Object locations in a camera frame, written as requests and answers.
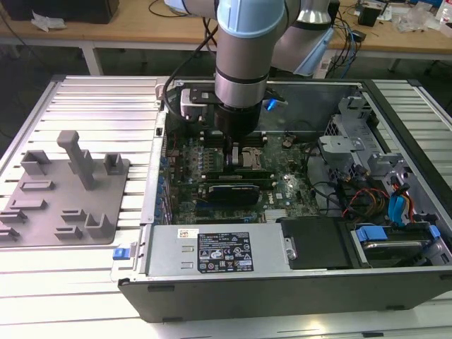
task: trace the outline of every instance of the motherboard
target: motherboard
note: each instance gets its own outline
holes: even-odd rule
[[[302,171],[306,144],[288,133],[255,133],[242,148],[241,167],[231,170],[221,138],[169,139],[173,224],[275,222],[319,214]]]

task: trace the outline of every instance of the power supply label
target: power supply label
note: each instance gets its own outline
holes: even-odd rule
[[[253,254],[248,232],[198,234],[198,271],[252,272]]]

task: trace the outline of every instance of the dark floor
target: dark floor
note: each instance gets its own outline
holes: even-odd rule
[[[76,48],[35,47],[33,49],[56,74],[88,75],[81,53]],[[147,51],[148,63],[142,63],[138,50],[103,49],[100,59],[105,75],[167,76],[189,52]],[[424,70],[431,61],[403,60],[395,73],[387,71],[387,59],[357,58],[347,78],[354,79],[417,79],[445,107],[452,100],[452,66],[437,64],[429,76]],[[180,72],[183,76],[211,76],[215,63],[208,53],[202,53]],[[51,75],[22,48],[20,58],[0,57],[0,155],[7,149],[11,138],[19,130],[27,115],[40,98]],[[452,105],[448,106],[452,114]]]

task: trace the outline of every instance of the slotted aluminum surface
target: slotted aluminum surface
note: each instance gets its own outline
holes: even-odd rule
[[[36,142],[55,152],[49,155],[51,159],[65,157],[51,143],[60,129],[72,129],[78,121],[81,143],[97,150],[93,157],[121,148],[123,157],[132,162],[119,230],[109,246],[0,251],[0,338],[362,338],[362,332],[368,331],[383,331],[385,338],[451,337],[451,293],[409,311],[166,324],[140,320],[111,281],[110,269],[113,248],[138,239],[149,161],[146,149],[154,135],[153,120],[145,118],[155,111],[154,85],[155,78],[125,77],[71,77],[54,84],[49,102],[37,113],[37,126],[30,128],[33,132],[0,177],[0,204],[7,202],[22,174],[23,151]],[[130,105],[120,110],[99,109],[102,105],[97,105],[97,100],[105,107],[115,108],[118,101],[122,105],[121,100],[129,100]],[[60,109],[58,102],[65,109]],[[78,110],[78,103],[87,110]]]
[[[452,187],[452,119],[425,91],[407,81],[374,81],[435,168]],[[397,146],[380,124],[388,147]]]

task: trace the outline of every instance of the blue cable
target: blue cable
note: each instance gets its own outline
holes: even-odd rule
[[[352,48],[352,56],[348,59],[348,64],[345,67],[342,75],[340,76],[341,79],[344,79],[344,76],[345,76],[345,74],[347,74],[348,70],[350,69],[350,67],[352,65],[352,62],[353,62],[353,59],[355,57],[355,39],[353,37],[353,33],[352,33],[350,27],[347,27],[347,30],[348,30],[348,34],[350,34],[350,40],[351,40],[350,41],[350,46]]]

